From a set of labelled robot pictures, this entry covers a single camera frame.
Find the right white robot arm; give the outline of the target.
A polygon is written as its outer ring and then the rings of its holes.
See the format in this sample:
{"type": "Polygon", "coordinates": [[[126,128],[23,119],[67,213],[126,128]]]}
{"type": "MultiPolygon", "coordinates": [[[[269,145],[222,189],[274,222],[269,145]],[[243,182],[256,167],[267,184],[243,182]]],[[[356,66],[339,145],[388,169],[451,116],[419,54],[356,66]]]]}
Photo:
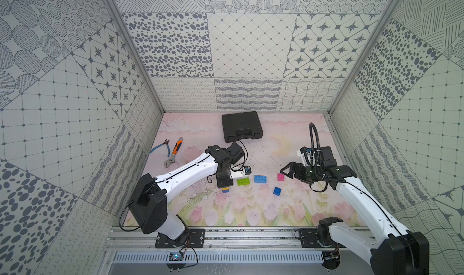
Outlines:
{"type": "Polygon", "coordinates": [[[334,250],[324,257],[324,266],[340,264],[340,247],[345,247],[370,265],[376,275],[427,275],[430,244],[420,232],[412,232],[393,217],[366,189],[356,173],[339,166],[330,147],[306,148],[298,152],[301,162],[290,162],[280,172],[309,186],[324,182],[337,191],[361,217],[371,237],[348,226],[339,217],[321,219],[316,241],[334,250]]]}

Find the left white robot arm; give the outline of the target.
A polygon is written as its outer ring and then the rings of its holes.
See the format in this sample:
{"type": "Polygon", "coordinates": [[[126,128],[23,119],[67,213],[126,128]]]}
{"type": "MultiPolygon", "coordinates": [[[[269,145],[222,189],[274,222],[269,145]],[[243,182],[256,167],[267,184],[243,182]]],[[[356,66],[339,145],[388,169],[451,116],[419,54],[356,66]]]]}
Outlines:
{"type": "Polygon", "coordinates": [[[243,166],[233,169],[245,155],[236,142],[228,148],[213,145],[198,158],[166,174],[152,177],[147,173],[140,177],[126,208],[144,234],[157,232],[180,247],[188,241],[189,230],[178,215],[169,213],[168,203],[203,178],[215,176],[218,187],[223,188],[233,185],[234,179],[246,177],[243,166]]]}

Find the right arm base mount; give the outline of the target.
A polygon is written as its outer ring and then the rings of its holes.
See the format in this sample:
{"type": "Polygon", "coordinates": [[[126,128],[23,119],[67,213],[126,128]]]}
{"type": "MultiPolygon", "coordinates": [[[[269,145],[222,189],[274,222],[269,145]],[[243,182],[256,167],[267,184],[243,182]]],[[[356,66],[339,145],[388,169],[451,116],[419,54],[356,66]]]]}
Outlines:
{"type": "Polygon", "coordinates": [[[322,247],[319,243],[317,229],[297,229],[295,237],[300,241],[302,248],[322,247]]]}

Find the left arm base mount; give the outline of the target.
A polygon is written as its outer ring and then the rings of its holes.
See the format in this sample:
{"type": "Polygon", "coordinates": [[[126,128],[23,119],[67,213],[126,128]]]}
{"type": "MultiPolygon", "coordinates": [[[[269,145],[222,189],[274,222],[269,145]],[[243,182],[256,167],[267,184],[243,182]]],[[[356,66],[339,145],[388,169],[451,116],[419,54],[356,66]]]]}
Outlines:
{"type": "Polygon", "coordinates": [[[177,239],[158,234],[155,248],[203,248],[205,229],[187,229],[177,239]]]}

